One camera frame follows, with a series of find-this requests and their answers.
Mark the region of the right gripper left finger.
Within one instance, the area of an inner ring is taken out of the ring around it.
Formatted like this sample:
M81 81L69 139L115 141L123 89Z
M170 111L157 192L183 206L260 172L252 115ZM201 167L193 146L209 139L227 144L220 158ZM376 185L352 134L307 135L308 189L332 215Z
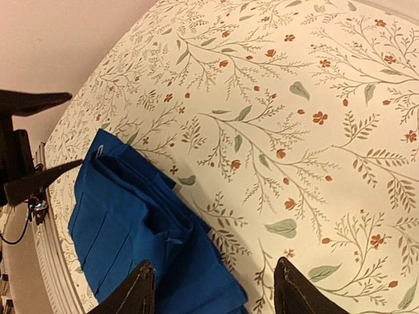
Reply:
M143 260L90 314L153 314L155 285L155 269Z

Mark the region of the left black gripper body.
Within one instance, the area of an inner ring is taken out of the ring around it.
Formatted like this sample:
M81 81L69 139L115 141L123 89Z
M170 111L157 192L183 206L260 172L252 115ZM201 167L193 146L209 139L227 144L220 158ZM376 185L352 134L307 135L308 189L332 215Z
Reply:
M24 201L30 195L27 178L34 173L27 131L14 130L12 116L1 113L1 206Z

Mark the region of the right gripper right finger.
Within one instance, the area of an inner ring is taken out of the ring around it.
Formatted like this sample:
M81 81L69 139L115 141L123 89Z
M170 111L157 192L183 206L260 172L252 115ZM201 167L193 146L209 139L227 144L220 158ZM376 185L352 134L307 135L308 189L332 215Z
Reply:
M279 258L274 270L274 308L276 314L348 314L326 298L286 257Z

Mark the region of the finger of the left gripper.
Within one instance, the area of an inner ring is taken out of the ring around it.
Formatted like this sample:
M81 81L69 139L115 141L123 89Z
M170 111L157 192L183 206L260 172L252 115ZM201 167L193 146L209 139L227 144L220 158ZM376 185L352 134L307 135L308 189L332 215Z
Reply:
M71 99L72 95L67 92L34 94L1 90L1 115L31 116Z
M21 179L11 181L4 184L5 195L7 203L10 206L17 206L26 199L37 194L41 189L46 189L57 178L59 178L66 171L78 167L83 163L83 160L75 160L56 166L45 171L35 172L26 175Z

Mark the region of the blue pleated skirt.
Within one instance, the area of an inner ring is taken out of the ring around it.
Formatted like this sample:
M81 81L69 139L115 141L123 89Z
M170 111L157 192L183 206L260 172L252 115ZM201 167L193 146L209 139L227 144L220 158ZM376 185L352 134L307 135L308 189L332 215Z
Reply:
M148 260L157 313L245 313L247 294L223 264L210 227L174 187L130 145L98 130L75 182L68 224L96 300L104 303Z

